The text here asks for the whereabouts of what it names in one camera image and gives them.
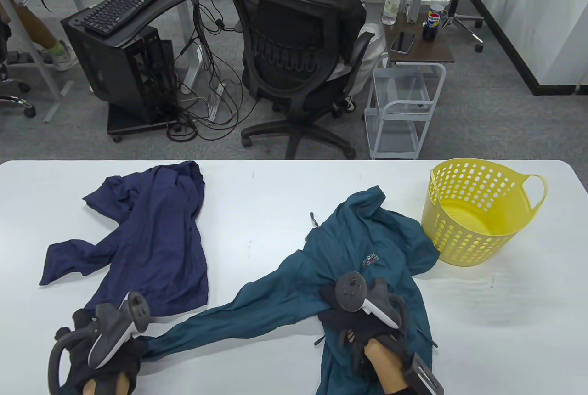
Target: floor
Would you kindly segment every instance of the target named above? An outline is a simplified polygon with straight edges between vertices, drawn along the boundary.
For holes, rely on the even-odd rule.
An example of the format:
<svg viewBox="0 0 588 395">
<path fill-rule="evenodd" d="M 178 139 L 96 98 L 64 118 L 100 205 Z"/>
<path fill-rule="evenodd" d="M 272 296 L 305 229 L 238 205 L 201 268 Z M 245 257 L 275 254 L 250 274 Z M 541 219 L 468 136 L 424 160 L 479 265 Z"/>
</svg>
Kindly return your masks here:
<svg viewBox="0 0 588 395">
<path fill-rule="evenodd" d="M 31 9 L 56 33 L 65 38 L 59 21 L 75 12 L 72 0 L 45 0 L 51 11 L 38 1 Z M 230 0 L 215 0 L 226 26 L 237 21 Z M 469 2 L 460 3 L 460 13 L 475 13 Z M 184 45 L 174 10 L 162 15 L 153 25 L 162 38 L 169 38 L 178 53 Z M 445 36 L 456 57 L 447 66 L 447 80 L 424 143 L 421 158 L 446 159 L 461 156 L 474 158 L 561 159 L 575 169 L 588 187 L 588 97 L 533 96 L 487 27 L 479 30 L 486 41 L 482 54 L 474 53 L 473 42 L 458 28 L 451 27 Z M 241 74 L 242 39 L 239 34 L 209 36 L 217 55 Z M 21 49 L 17 38 L 11 38 L 9 49 Z M 187 69 L 184 57 L 178 60 L 179 73 Z M 226 78 L 231 71 L 221 70 Z M 51 105 L 51 95 L 32 66 L 12 66 L 14 78 L 26 80 L 33 88 L 27 99 L 36 106 L 36 118 L 25 118 L 21 109 L 0 107 L 0 163 L 10 159 L 279 159 L 286 149 L 286 138 L 257 137 L 248 149 L 241 147 L 239 130 L 272 119 L 281 119 L 267 102 L 260 102 L 250 117 L 235 132 L 220 141 L 197 138 L 189 143 L 169 141 L 163 131 L 126 136 L 113 143 L 106 134 L 107 103 L 88 90 L 88 82 L 79 66 L 55 74 L 60 87 L 72 80 L 73 86 L 50 123 L 42 119 Z M 206 95 L 205 82 L 199 81 L 196 92 Z M 238 93 L 238 88 L 229 89 Z M 364 90 L 357 103 L 361 109 L 338 120 L 330 116 L 322 124 L 348 139 L 357 150 L 357 158 L 368 158 L 365 125 L 361 110 L 365 107 Z M 254 101 L 244 95 L 241 118 Z M 218 120 L 226 118 L 219 110 Z M 205 137 L 220 136 L 204 127 Z M 312 141 L 302 141 L 297 158 L 343 158 L 342 153 Z"/>
</svg>

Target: yellow basket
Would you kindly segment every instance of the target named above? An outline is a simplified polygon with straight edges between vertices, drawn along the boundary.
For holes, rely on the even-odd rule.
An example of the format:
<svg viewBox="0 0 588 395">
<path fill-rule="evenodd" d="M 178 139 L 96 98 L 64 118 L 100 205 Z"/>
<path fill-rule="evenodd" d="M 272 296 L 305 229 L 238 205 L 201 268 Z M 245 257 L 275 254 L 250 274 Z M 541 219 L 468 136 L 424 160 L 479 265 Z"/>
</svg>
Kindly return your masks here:
<svg viewBox="0 0 588 395">
<path fill-rule="evenodd" d="M 523 188 L 532 176 L 543 182 L 543 198 L 535 207 Z M 479 265 L 533 220 L 547 193 L 541 176 L 481 159 L 450 159 L 431 170 L 421 225 L 441 260 Z"/>
</svg>

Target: plastic bottle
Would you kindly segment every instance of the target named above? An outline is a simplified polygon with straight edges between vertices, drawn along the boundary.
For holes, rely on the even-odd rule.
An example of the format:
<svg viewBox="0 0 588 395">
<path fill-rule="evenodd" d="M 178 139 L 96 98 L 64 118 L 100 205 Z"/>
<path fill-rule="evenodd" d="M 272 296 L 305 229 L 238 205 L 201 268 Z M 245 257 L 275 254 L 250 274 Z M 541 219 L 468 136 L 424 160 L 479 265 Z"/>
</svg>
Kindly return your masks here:
<svg viewBox="0 0 588 395">
<path fill-rule="evenodd" d="M 393 25 L 398 17 L 398 7 L 401 0 L 386 0 L 384 3 L 384 12 L 382 13 L 382 23 Z"/>
<path fill-rule="evenodd" d="M 429 15 L 427 21 L 424 22 L 423 40 L 435 40 L 437 31 L 439 30 L 439 23 L 441 22 L 441 15 L 443 15 L 443 9 L 445 9 L 448 3 L 449 0 L 431 0 Z"/>
</svg>

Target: computer case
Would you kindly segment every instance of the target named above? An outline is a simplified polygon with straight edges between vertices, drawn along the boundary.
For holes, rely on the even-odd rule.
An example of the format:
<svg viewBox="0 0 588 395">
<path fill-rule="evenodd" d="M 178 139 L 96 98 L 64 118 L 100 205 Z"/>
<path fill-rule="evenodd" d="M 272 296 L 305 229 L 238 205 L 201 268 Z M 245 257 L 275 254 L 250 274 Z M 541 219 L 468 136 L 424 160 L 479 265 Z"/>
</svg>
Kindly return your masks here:
<svg viewBox="0 0 588 395">
<path fill-rule="evenodd" d="M 147 26 L 113 48 L 69 23 L 63 27 L 94 94 L 115 112 L 128 113 L 145 126 L 175 119 L 174 51 L 171 41 L 160 40 L 157 29 Z"/>
</svg>

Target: smartphone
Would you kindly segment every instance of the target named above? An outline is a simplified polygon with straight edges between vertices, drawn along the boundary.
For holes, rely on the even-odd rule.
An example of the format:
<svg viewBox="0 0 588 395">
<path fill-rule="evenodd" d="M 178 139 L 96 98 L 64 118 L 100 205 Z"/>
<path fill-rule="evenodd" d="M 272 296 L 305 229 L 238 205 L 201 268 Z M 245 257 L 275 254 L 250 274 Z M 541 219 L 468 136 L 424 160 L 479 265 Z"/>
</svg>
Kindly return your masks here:
<svg viewBox="0 0 588 395">
<path fill-rule="evenodd" d="M 415 34 L 410 34 L 408 32 L 402 31 L 398 34 L 396 40 L 394 40 L 394 43 L 391 45 L 390 50 L 392 52 L 403 53 L 404 55 L 406 55 L 410 50 L 410 47 L 414 43 L 415 39 Z"/>
</svg>

